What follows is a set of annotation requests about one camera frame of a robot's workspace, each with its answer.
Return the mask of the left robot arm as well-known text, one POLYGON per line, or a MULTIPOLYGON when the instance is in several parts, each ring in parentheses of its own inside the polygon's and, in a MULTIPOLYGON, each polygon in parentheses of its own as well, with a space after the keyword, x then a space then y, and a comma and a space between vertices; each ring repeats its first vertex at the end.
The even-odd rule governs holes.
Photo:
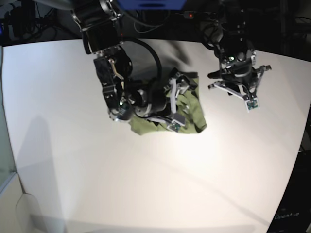
POLYGON ((256 105, 262 77, 272 68, 270 65, 255 68, 257 54, 247 35, 246 1, 220 0, 219 5, 217 27, 220 38, 204 35, 219 59, 219 70, 207 75, 215 80, 208 88, 225 91, 246 104, 256 105))

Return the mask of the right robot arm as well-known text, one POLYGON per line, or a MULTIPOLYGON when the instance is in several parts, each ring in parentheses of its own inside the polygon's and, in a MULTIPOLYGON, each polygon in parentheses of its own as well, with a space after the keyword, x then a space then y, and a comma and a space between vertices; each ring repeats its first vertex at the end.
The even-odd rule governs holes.
POLYGON ((177 97, 190 88, 189 80, 173 69, 168 81, 161 85, 162 65, 157 53, 143 41, 121 34, 121 17, 135 23, 134 10, 179 10, 182 0, 46 0, 44 4, 69 10, 78 25, 85 52, 95 54, 94 65, 102 93, 113 121, 128 122, 132 117, 165 124, 168 128, 185 126, 185 118, 177 111, 177 97), (133 80, 131 59, 122 48, 132 42, 152 55, 157 72, 148 82, 133 80))

